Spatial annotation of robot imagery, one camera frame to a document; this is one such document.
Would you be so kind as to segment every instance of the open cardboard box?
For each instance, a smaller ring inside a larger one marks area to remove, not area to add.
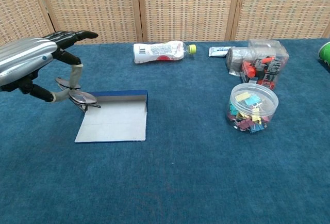
[[[148,92],[90,92],[101,108],[89,107],[76,143],[145,141]]]

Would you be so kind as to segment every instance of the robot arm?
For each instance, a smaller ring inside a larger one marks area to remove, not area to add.
[[[43,38],[23,38],[0,47],[0,91],[19,88],[23,94],[30,94],[46,102],[67,99],[69,92],[76,88],[83,64],[77,56],[65,51],[75,42],[98,37],[90,31],[58,31]],[[72,71],[68,88],[61,92],[50,92],[36,84],[39,70],[53,61],[60,60],[71,65]]]

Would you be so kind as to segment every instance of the wicker screen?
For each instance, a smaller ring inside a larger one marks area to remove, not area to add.
[[[225,39],[231,0],[140,0],[143,40]]]
[[[242,0],[236,40],[320,38],[330,15],[330,0]]]
[[[96,39],[80,43],[138,40],[137,29],[141,29],[138,0],[134,3],[133,0],[46,0],[46,4],[56,30],[90,30],[99,34]]]
[[[53,32],[38,0],[0,0],[0,3],[0,45]]]

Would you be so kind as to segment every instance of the yellow bottle cap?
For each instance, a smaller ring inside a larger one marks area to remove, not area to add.
[[[189,45],[189,54],[195,54],[196,53],[196,45],[195,44],[192,44],[192,45]]]

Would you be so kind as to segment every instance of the plastic bottle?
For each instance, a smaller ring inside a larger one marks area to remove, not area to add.
[[[196,45],[185,45],[181,41],[156,44],[134,44],[134,62],[144,63],[153,60],[181,60],[196,53]]]

